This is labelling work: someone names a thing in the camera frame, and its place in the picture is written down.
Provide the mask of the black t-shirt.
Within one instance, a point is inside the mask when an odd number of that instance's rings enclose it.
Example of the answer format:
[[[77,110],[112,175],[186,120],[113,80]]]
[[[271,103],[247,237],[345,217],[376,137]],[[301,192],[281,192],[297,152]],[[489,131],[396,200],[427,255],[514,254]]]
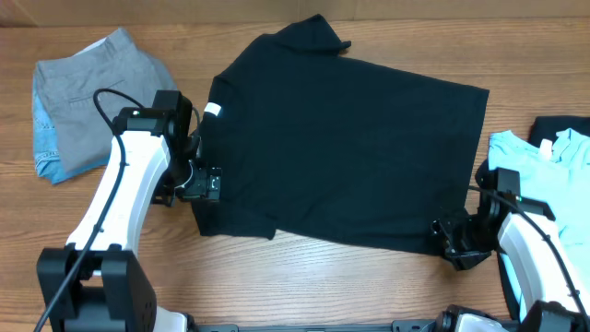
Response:
[[[219,199],[204,236],[326,241],[439,255],[431,224],[464,213],[489,93],[348,58],[314,16],[256,38],[214,77],[199,125]]]

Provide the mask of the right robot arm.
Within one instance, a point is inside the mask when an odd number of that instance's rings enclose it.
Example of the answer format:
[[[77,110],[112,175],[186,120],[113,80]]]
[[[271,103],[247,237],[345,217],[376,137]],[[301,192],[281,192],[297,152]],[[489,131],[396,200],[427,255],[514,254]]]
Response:
[[[498,168],[484,177],[478,212],[437,219],[432,235],[442,256],[468,270],[494,251],[505,253],[525,299],[525,319],[502,323],[480,311],[451,305],[435,331],[586,331],[589,294],[561,246],[555,216],[545,202],[522,196],[520,175]]]

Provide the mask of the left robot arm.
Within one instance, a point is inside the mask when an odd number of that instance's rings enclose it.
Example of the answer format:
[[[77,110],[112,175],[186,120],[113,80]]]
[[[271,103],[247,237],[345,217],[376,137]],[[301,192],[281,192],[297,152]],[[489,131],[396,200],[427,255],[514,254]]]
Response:
[[[180,91],[159,90],[151,106],[132,101],[105,120],[112,152],[95,196],[65,246],[44,249],[37,262],[45,310],[36,330],[197,329],[189,314],[159,306],[137,258],[151,205],[219,199],[221,170],[200,158],[193,113]]]

